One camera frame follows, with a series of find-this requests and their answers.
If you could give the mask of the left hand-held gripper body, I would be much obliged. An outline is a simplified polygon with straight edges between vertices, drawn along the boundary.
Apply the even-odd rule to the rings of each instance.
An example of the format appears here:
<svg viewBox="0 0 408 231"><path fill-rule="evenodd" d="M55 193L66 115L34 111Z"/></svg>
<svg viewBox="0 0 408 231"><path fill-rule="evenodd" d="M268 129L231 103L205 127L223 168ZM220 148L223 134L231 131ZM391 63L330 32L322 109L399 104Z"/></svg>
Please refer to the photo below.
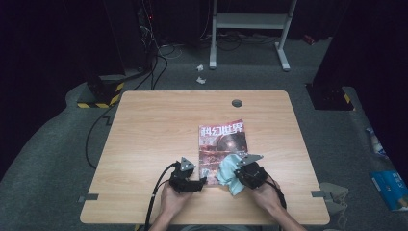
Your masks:
<svg viewBox="0 0 408 231"><path fill-rule="evenodd" d="M184 193L187 188L195 188L190 181L195 165L187 158L182 157L180 162L174 164L174 170L169 179L169 185L178 193Z"/></svg>

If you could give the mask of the white and blue packet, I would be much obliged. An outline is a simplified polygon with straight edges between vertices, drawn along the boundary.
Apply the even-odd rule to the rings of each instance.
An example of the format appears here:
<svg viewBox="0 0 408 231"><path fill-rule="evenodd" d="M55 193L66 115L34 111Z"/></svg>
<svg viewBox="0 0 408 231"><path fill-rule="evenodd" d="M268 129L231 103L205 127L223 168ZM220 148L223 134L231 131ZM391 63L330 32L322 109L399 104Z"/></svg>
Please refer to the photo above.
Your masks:
<svg viewBox="0 0 408 231"><path fill-rule="evenodd" d="M366 131L370 135L370 142L371 142L373 153L375 155L377 155L378 157L388 159L388 155L387 155L385 149L383 148L381 142L379 141L379 139L375 135L374 130L371 127L369 127L369 128L366 129Z"/></svg>

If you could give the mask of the glossy magazine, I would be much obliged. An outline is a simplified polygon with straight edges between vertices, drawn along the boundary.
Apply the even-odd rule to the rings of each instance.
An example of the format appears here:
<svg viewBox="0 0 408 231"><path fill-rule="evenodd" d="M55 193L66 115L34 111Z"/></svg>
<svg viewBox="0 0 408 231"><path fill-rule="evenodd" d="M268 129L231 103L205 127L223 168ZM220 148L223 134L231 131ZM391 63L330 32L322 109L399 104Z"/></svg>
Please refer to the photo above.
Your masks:
<svg viewBox="0 0 408 231"><path fill-rule="evenodd" d="M242 119L215 125L200 125L198 135L199 176L210 186L218 185L219 165L229 154L243 156L247 142Z"/></svg>

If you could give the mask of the black yellow striped base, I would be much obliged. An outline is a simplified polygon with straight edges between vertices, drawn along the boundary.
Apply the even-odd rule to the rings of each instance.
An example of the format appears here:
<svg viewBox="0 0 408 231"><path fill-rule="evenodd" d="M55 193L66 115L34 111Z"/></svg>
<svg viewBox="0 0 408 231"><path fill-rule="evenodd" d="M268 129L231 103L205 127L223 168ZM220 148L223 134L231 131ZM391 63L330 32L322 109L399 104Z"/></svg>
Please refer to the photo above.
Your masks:
<svg viewBox="0 0 408 231"><path fill-rule="evenodd" d="M118 101L123 87L122 81L94 77L87 81L77 100L77 106L82 109L110 108Z"/></svg>
<svg viewBox="0 0 408 231"><path fill-rule="evenodd" d="M354 106L342 88L330 88L307 84L306 90L316 110L353 111Z"/></svg>

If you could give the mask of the person's right hand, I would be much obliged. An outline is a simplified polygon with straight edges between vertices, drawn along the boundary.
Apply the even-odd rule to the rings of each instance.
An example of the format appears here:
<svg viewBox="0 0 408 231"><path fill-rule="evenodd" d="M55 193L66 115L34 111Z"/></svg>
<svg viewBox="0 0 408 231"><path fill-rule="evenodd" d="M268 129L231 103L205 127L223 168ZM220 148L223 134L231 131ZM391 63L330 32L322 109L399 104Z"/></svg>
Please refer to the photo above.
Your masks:
<svg viewBox="0 0 408 231"><path fill-rule="evenodd" d="M271 215L283 209L276 189L267 183L251 190L250 194L255 203Z"/></svg>

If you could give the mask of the white metal stand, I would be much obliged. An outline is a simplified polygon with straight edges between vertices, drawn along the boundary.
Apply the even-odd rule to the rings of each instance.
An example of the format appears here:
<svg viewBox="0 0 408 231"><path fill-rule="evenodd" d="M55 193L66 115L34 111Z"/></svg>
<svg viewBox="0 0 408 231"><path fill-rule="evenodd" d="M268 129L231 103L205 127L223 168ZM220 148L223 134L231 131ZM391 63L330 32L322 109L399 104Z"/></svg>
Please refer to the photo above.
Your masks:
<svg viewBox="0 0 408 231"><path fill-rule="evenodd" d="M284 51L285 41L292 24L297 0L291 0L287 13L219 13L217 0L213 0L212 38L209 57L209 68L217 68L217 29L263 29L281 30L280 40L274 43L282 69L290 71L291 67Z"/></svg>

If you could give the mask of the light blue cloth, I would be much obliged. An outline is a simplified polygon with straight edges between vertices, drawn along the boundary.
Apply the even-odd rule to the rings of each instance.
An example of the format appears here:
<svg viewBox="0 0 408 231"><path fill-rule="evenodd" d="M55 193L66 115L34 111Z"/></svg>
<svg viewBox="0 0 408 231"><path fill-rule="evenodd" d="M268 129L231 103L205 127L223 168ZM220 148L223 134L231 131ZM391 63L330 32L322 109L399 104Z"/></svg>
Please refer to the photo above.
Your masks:
<svg viewBox="0 0 408 231"><path fill-rule="evenodd" d="M235 174L239 169L238 162L242 158L237 154L227 155L219 164L216 179L222 186L227 186L229 192L235 196L244 189L244 185L240 182Z"/></svg>

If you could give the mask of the person's dark clothing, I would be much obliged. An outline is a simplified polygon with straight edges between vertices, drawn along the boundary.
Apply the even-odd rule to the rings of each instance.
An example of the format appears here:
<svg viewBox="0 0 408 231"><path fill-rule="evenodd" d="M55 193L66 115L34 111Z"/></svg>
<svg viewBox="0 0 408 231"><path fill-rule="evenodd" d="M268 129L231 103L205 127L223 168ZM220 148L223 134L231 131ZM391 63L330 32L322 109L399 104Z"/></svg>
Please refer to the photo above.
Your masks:
<svg viewBox="0 0 408 231"><path fill-rule="evenodd" d="M188 225L179 231L253 231L244 225Z"/></svg>

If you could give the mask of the dark equipment rack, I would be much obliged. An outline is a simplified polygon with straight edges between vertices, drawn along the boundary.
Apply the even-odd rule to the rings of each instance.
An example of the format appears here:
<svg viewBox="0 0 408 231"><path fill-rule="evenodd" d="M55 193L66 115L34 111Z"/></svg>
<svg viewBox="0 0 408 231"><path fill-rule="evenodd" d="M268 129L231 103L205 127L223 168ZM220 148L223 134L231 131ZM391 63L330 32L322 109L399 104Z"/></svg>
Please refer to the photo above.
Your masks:
<svg viewBox="0 0 408 231"><path fill-rule="evenodd" d="M141 30L141 41L146 54L147 69L153 66L153 59L158 53L158 43L156 40L154 8L151 0L138 0L138 17Z"/></svg>

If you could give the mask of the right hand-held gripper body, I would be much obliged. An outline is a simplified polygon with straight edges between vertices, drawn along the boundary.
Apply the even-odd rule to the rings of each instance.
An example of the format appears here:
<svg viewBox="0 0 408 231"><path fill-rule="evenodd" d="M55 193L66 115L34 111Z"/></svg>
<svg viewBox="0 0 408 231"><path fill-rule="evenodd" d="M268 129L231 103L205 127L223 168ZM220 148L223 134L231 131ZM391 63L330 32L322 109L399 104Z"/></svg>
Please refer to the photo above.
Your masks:
<svg viewBox="0 0 408 231"><path fill-rule="evenodd" d="M263 158L262 155L247 154L237 162L237 169L234 171L238 180L250 189L262 186L268 178L265 169L258 165L257 161Z"/></svg>

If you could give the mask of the person's left hand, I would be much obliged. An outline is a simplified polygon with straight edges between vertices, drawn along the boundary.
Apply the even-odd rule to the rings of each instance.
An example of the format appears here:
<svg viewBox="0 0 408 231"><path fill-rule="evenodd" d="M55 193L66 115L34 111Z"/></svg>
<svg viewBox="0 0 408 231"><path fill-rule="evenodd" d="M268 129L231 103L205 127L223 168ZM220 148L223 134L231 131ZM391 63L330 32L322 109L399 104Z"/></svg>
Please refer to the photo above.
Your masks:
<svg viewBox="0 0 408 231"><path fill-rule="evenodd" d="M161 214L167 218L177 216L192 197L192 192L177 192L166 184L161 194Z"/></svg>

